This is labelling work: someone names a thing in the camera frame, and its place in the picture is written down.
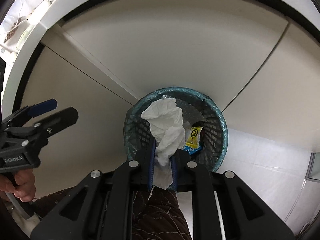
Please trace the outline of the person's left hand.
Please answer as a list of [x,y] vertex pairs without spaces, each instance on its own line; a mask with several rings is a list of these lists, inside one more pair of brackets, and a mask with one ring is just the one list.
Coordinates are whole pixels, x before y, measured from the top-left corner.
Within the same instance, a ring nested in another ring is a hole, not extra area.
[[20,170],[14,175],[17,186],[1,175],[1,198],[10,201],[6,193],[12,193],[22,202],[31,202],[35,198],[35,176],[33,170]]

